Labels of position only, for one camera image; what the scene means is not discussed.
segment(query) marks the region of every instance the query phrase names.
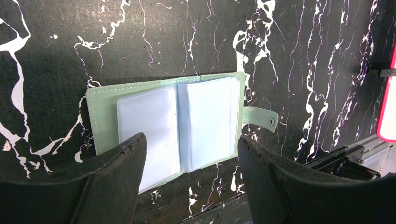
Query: green wallet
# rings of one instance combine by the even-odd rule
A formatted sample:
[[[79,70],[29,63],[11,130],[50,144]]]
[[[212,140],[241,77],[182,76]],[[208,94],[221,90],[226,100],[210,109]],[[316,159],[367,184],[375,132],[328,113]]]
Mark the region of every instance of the green wallet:
[[[139,193],[236,157],[243,124],[274,132],[278,123],[273,111],[243,106],[245,79],[245,73],[233,72],[88,89],[96,153],[145,133]]]

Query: black tabletop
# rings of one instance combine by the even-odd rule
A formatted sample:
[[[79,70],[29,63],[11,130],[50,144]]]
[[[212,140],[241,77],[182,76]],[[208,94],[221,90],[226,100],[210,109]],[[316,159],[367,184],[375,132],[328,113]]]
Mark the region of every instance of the black tabletop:
[[[244,71],[243,132],[299,163],[375,134],[395,38],[391,0],[6,0],[0,3],[0,175],[95,156],[87,88]],[[244,193],[237,158],[139,196],[135,223],[177,223]]]

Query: black marble surface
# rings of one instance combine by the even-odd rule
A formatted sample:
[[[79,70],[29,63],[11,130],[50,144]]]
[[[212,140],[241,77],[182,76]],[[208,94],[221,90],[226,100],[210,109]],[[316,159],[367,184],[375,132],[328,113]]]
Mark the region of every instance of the black marble surface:
[[[87,88],[244,71],[243,129],[299,163],[375,134],[395,38],[391,0],[2,0],[0,176],[39,178],[95,156]],[[244,191],[232,159],[140,195],[135,223],[177,223]]]

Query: green strap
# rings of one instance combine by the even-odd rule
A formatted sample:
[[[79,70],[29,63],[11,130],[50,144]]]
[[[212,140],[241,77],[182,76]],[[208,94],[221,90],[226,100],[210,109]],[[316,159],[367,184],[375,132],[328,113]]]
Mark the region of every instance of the green strap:
[[[258,125],[275,132],[278,119],[279,115],[276,112],[254,106],[243,107],[243,124]]]

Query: red border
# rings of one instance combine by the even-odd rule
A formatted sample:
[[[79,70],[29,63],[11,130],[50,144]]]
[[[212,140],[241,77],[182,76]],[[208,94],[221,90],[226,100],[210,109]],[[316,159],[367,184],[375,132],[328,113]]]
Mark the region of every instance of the red border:
[[[393,45],[393,54],[392,54],[392,59],[390,61],[390,68],[391,69],[396,68],[396,42]],[[383,118],[383,114],[384,114],[384,111],[385,111],[386,102],[388,100],[388,92],[389,92],[389,87],[390,87],[391,81],[392,81],[392,77],[387,77],[387,81],[386,81],[386,84],[385,84],[385,92],[384,92],[384,95],[383,95],[383,98],[382,98],[381,112],[380,112],[380,116],[379,116],[379,120],[378,120],[378,124],[377,124],[376,133],[377,133],[377,136],[383,141],[396,142],[396,139],[392,139],[392,140],[391,139],[386,139],[386,138],[382,137],[381,134],[380,134],[381,125],[382,125],[382,118]]]

